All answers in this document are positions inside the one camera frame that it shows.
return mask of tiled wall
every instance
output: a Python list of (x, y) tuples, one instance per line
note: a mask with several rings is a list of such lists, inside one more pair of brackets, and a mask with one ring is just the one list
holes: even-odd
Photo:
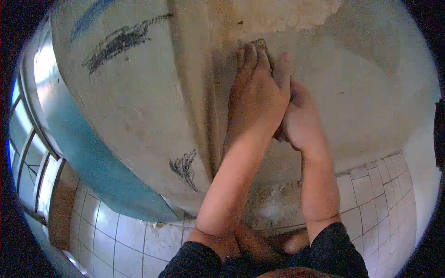
[(157, 277), (191, 233), (193, 219), (159, 225), (117, 214), (81, 183), (71, 217), (70, 253), (89, 277)]
[(416, 205), (402, 153), (337, 177), (341, 220), (369, 277), (394, 277), (414, 250)]
[[(401, 153), (337, 175), (341, 220), (369, 277), (394, 277), (414, 249), (416, 206)], [(78, 186), (71, 254), (95, 277), (157, 277), (192, 231), (194, 220), (146, 223), (117, 214)], [(304, 225), (263, 231), (280, 234)]]

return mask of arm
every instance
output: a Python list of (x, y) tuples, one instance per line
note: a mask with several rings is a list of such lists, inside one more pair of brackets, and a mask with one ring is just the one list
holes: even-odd
[(201, 242), (217, 253), (222, 242), (233, 235), (250, 184), (290, 100), (287, 53), (280, 56), (275, 79), (270, 76), (265, 52), (257, 53), (252, 44), (239, 49), (238, 58), (242, 62), (229, 99), (229, 149), (188, 239)]
[(312, 244), (324, 228), (340, 221), (340, 196), (317, 107), (309, 90), (293, 80), (291, 103), (283, 119), (283, 129), (287, 140), (302, 153), (301, 208)]

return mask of marker scribble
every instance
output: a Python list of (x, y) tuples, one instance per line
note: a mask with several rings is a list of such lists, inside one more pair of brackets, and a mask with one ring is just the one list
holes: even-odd
[(111, 60), (119, 53), (151, 40), (147, 37), (148, 27), (171, 16), (172, 14), (156, 16), (132, 27), (124, 26), (114, 31), (95, 47), (93, 52), (83, 61), (82, 66), (88, 67), (89, 73), (92, 74), (106, 61)]
[(196, 150), (193, 149), (191, 152), (185, 153), (184, 157), (176, 158), (174, 162), (170, 159), (169, 165), (172, 172), (183, 178), (186, 184), (190, 186), (194, 192), (200, 193), (201, 191), (194, 185), (194, 171), (191, 167), (195, 155)]

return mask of hand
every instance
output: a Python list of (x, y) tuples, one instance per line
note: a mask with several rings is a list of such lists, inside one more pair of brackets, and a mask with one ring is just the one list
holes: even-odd
[(291, 101), (283, 118), (286, 140), (302, 152), (303, 158), (330, 158), (330, 151), (317, 105), (310, 91), (291, 78)]
[(289, 53), (276, 62), (271, 77), (264, 50), (253, 44), (237, 50), (238, 73), (230, 91), (227, 140), (244, 132), (270, 137), (279, 127), (290, 100)]

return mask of dark shorts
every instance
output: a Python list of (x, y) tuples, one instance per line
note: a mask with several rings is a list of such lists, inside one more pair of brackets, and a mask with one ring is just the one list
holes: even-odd
[(159, 277), (258, 277), (286, 267), (307, 267), (341, 277), (367, 277), (363, 257), (351, 243), (340, 222), (321, 231), (312, 242), (280, 264), (257, 263), (246, 257), (224, 264), (209, 247), (198, 242), (185, 242)]

